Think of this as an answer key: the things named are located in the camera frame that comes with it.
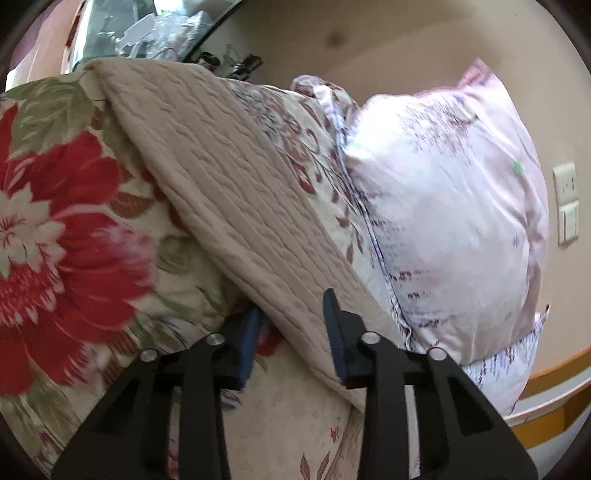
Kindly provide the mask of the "pink floral left pillow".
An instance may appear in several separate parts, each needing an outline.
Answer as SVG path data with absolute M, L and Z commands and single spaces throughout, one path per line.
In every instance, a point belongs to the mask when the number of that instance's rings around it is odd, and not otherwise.
M 535 330 L 550 236 L 532 138 L 481 60 L 454 87 L 363 105 L 311 75 L 291 87 L 345 137 L 346 171 L 416 348 L 470 365 Z

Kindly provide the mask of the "white wall switch panel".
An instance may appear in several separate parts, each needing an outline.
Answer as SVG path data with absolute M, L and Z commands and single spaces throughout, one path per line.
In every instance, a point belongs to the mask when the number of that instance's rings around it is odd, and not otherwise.
M 553 168 L 553 179 L 558 210 L 558 245 L 566 248 L 579 238 L 579 191 L 574 162 Z

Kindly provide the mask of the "pink blue right pillow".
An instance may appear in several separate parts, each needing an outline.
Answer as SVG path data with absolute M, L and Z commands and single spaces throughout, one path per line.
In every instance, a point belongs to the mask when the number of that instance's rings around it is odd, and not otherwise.
M 532 374 L 539 341 L 551 306 L 537 312 L 534 329 L 500 353 L 463 368 L 503 417 L 510 415 Z

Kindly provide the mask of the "beige cable-knit sweater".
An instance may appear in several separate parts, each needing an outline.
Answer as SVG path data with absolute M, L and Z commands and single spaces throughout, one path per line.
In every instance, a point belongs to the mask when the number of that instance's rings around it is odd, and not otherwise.
M 311 75 L 283 90 L 169 61 L 101 59 L 90 70 L 182 224 L 283 335 L 245 405 L 226 415 L 236 477 L 355 478 L 365 395 L 339 386 L 322 294 L 334 289 L 403 341 L 342 152 L 356 101 Z

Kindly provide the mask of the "floral bedspread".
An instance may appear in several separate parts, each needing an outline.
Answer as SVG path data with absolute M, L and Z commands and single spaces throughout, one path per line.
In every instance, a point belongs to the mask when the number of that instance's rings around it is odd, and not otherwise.
M 1 98 L 1 444 L 5 479 L 54 479 L 61 453 L 146 349 L 190 348 L 250 306 L 182 224 L 90 70 Z M 263 311 L 254 373 L 283 343 Z M 178 478 L 179 410 L 165 479 Z

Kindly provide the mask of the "wooden wardrobe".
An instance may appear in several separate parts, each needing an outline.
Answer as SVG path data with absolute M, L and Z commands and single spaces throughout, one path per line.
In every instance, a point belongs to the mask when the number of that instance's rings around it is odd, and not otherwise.
M 549 447 L 552 455 L 590 410 L 590 349 L 538 372 L 528 381 L 513 413 L 506 418 L 529 452 Z

